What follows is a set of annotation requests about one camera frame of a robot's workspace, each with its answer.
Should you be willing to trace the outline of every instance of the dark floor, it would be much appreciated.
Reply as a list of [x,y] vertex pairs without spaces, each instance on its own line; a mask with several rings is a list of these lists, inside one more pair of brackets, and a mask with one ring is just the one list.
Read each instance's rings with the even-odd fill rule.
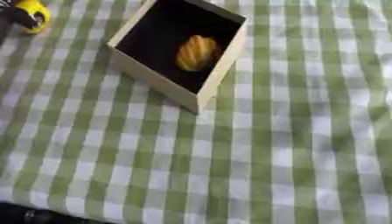
[[6,221],[7,224],[103,224],[47,210],[37,210],[1,202],[0,221]]

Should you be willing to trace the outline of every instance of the green stripe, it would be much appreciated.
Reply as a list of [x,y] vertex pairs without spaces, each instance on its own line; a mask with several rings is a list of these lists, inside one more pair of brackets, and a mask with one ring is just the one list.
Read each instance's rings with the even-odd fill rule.
[[[371,16],[368,12],[368,8],[366,8],[365,5],[358,4],[354,1],[350,3],[350,17],[353,20],[353,28],[357,40],[360,68],[363,72],[363,77],[367,82],[367,87],[369,88],[370,93],[367,112],[370,116],[370,120],[372,121],[374,131],[376,132],[377,130],[381,130],[383,132],[385,131],[383,130],[385,129],[385,127],[387,127],[387,129],[391,129],[390,127],[392,125],[390,122],[390,118],[389,122],[383,121],[388,120],[390,110],[389,105],[386,103],[388,80],[384,80],[382,74],[382,64],[375,51],[375,36],[370,30],[370,28],[367,26],[369,22],[368,20]],[[390,136],[385,137],[382,134],[381,136],[377,136],[376,133],[374,136],[376,149],[375,155],[377,156],[378,161],[381,164],[381,177],[384,181],[384,187],[387,190],[387,193],[389,193],[389,195],[392,195],[392,177],[388,175],[390,174],[390,172],[382,169],[390,166],[390,162],[385,163],[385,161],[383,161],[383,158],[392,157],[392,152],[390,150],[391,144],[387,144],[385,143],[385,141],[387,139],[389,139],[390,143],[392,143],[392,141],[390,141]]]
[[341,73],[338,35],[332,20],[331,4],[319,4],[318,14],[325,81],[331,103],[332,147],[336,152],[340,206],[345,223],[361,223],[364,220],[364,207],[359,201],[361,189],[350,128],[350,99]]
[[195,115],[186,110],[180,110],[176,142],[171,157],[169,184],[164,204],[164,223],[167,224],[184,222],[188,191],[187,174],[191,170],[195,123]]
[[[85,27],[85,25],[83,25],[83,21],[80,24],[80,31],[82,31],[83,33],[79,34],[82,37],[87,36],[88,32],[83,30],[81,27]],[[38,126],[37,135],[32,140],[32,147],[29,156],[24,163],[22,171],[17,177],[17,182],[14,186],[15,189],[25,191],[24,193],[19,193],[15,196],[20,200],[28,197],[29,191],[32,189],[32,186],[34,185],[39,175],[39,167],[42,165],[45,152],[48,149],[48,145],[52,138],[52,133],[56,127],[57,120],[60,116],[62,104],[65,100],[65,96],[67,96],[67,89],[64,89],[64,87],[69,88],[70,83],[73,79],[73,76],[70,73],[66,72],[70,71],[70,69],[76,70],[77,65],[71,64],[70,61],[74,61],[74,59],[78,59],[79,57],[80,51],[71,51],[68,54],[64,66],[62,67],[63,75],[60,76],[59,81],[56,83],[52,92],[52,95],[62,95],[63,97],[51,97],[47,105],[47,109],[42,115],[42,120],[39,123],[40,125]],[[46,66],[43,71],[45,71],[47,67],[49,67],[50,63],[51,60],[50,58],[48,58],[48,60],[45,61],[45,64],[43,64],[43,66]]]
[[[67,13],[70,11],[70,7],[66,7],[67,1],[64,1],[60,7],[59,15],[56,17],[55,22],[52,24],[50,33],[48,36],[54,35],[56,33],[62,33],[64,30],[65,23],[67,22]],[[45,53],[53,53],[55,46],[59,38],[47,38],[45,43],[42,46],[42,53],[38,56],[37,62],[34,65],[34,68],[42,67],[42,65],[48,65],[48,61],[42,59],[42,56]],[[20,67],[24,61],[24,55],[30,48],[32,43],[32,38],[22,38],[17,42],[18,47],[14,51],[14,53],[9,57],[8,63],[6,65],[7,69],[0,76],[0,95],[5,94],[9,91],[11,83],[13,79],[17,76],[18,70],[17,67]],[[7,130],[3,133],[2,140],[0,141],[0,177],[3,176],[4,168],[6,162],[4,161],[7,158],[7,154],[11,152],[14,148],[16,140],[18,139],[18,135],[25,124],[25,119],[28,115],[28,109],[20,109],[21,105],[28,105],[29,108],[32,104],[32,99],[34,93],[39,90],[39,84],[32,84],[33,80],[42,80],[44,77],[45,71],[36,71],[33,70],[31,73],[31,78],[27,81],[24,92],[20,95],[19,102],[13,111],[13,117],[7,127]]]
[[[113,3],[110,9],[110,20],[106,23],[105,35],[114,33],[119,28],[119,21],[116,21],[113,17],[114,15],[121,17],[126,6],[126,1],[115,1]],[[103,203],[111,178],[111,172],[116,163],[116,154],[121,137],[119,133],[123,131],[123,126],[126,122],[128,102],[132,95],[132,84],[134,83],[125,74],[122,74],[119,79],[119,84],[116,87],[115,97],[113,99],[114,104],[110,112],[110,117],[108,118],[108,125],[105,128],[105,134],[99,149],[100,153],[95,161],[94,173],[90,180],[86,196],[85,213],[88,217],[94,217],[96,219],[100,219],[102,214],[104,214]]]
[[127,222],[143,221],[143,211],[152,169],[155,144],[162,114],[163,96],[151,90],[146,102],[140,138],[135,152],[132,176],[125,199],[124,219]]
[[[91,15],[95,15],[98,12],[101,3],[102,1],[93,0],[88,2],[87,10],[77,31],[77,37],[80,38],[76,38],[72,43],[69,55],[72,55],[73,57],[69,58],[69,61],[66,62],[67,65],[64,65],[62,70],[64,74],[73,74],[76,72],[76,68],[78,66],[77,59],[81,56],[80,49],[84,49],[86,46],[88,42],[88,34],[95,23],[95,21],[91,18]],[[115,30],[115,25],[106,23],[106,34],[113,33]],[[108,50],[102,46],[98,50],[94,59],[93,69],[90,72],[87,85],[85,86],[85,92],[81,98],[80,108],[74,118],[73,129],[69,134],[67,142],[64,146],[59,169],[57,170],[56,176],[53,178],[52,186],[49,191],[50,196],[48,197],[48,204],[51,208],[56,210],[67,210],[66,196],[68,187],[73,181],[78,158],[81,154],[81,149],[84,147],[83,142],[85,140],[86,134],[88,133],[88,128],[95,109],[95,104],[98,101],[98,87],[103,81],[108,64]]]
[[[65,7],[66,5],[67,3],[64,2],[60,6],[61,8],[59,11],[59,18],[55,20],[54,24],[52,24],[51,34],[53,35],[55,33],[62,33],[65,28],[65,25],[67,23],[67,14],[70,11],[70,8]],[[40,83],[42,83],[42,80],[44,79],[46,74],[46,70],[51,62],[48,58],[44,56],[47,54],[54,53],[55,46],[57,45],[59,40],[60,38],[49,38],[42,47],[43,51],[38,56],[37,62],[34,65],[34,68],[31,73],[31,78],[28,80],[28,84],[26,85],[24,92],[21,95],[19,102],[17,103],[17,110],[14,111],[14,116],[10,121],[10,125],[5,131],[6,137],[12,137],[12,139],[7,143],[8,145],[4,147],[5,149],[13,149],[16,145],[16,141],[18,140],[18,134],[24,127],[25,119],[29,114],[29,108],[32,105],[34,96],[39,91],[39,85]],[[13,197],[15,201],[19,201],[20,203],[24,202],[25,204],[30,203],[30,197],[28,193],[30,188],[28,187],[28,185],[19,184],[18,181],[22,177],[25,177],[26,181],[29,181],[31,178],[33,178],[32,174],[34,174],[34,172],[37,172],[37,170],[25,169],[25,167],[23,167],[23,169],[18,173],[19,176],[17,177],[17,183],[15,184],[13,191]]]
[[[382,1],[382,9],[384,16],[387,18],[388,23],[388,34],[392,35],[392,3],[390,1]],[[392,83],[391,78],[389,80],[385,80],[386,82]],[[381,174],[382,180],[384,181],[385,189],[387,191],[387,195],[392,195],[392,164],[390,163],[390,159],[392,158],[392,150],[390,146],[392,145],[392,137],[390,137],[390,133],[392,133],[392,121],[386,115],[385,126],[380,127],[375,130],[379,132],[379,135],[375,136],[375,147],[377,149],[377,156],[381,166]],[[389,214],[390,219],[392,220],[392,198],[389,199]]]
[[301,5],[287,4],[287,53],[290,90],[290,126],[293,147],[294,208],[296,223],[318,223],[315,177],[312,163],[312,114],[308,102]]
[[270,14],[268,2],[255,3],[253,62],[253,127],[251,160],[251,222],[271,223],[271,101],[270,101],[270,24],[260,15]]
[[[236,0],[226,0],[226,8],[238,11]],[[216,98],[213,129],[213,152],[208,182],[206,205],[207,222],[225,222],[228,219],[231,143],[233,137],[233,110],[235,100],[235,66],[220,84]]]

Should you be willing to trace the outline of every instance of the black object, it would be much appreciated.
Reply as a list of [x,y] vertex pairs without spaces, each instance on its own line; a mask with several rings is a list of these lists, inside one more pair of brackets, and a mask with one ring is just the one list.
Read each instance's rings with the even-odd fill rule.
[[180,69],[176,64],[179,47],[199,34],[215,39],[224,51],[245,18],[200,0],[188,1],[157,1],[116,48],[197,94],[213,67],[198,72]]
[[8,36],[12,26],[8,18],[6,18],[7,10],[14,7],[15,4],[17,4],[17,0],[0,0],[0,46]]
[[0,0],[0,46],[8,36],[12,24],[19,24],[28,29],[39,25],[44,19],[40,13],[31,17],[25,10],[15,7],[18,0]]
[[0,203],[0,222],[7,224],[88,224],[88,220],[81,218],[8,203]]

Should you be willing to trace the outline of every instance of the yellow toy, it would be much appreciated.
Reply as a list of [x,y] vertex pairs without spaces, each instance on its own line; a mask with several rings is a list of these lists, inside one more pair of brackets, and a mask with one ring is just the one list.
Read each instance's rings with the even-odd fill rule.
[[33,27],[25,27],[27,32],[35,34],[47,27],[50,19],[49,10],[38,0],[21,0],[15,7],[25,11],[32,20],[35,20]]

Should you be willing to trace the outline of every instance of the checkered tablecloth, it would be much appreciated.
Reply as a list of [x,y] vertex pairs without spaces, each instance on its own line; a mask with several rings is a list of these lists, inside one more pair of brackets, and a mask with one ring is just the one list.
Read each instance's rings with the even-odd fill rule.
[[113,65],[138,0],[46,0],[48,30],[15,29],[0,200],[118,223],[391,223],[392,2],[211,2],[248,38],[198,116]]

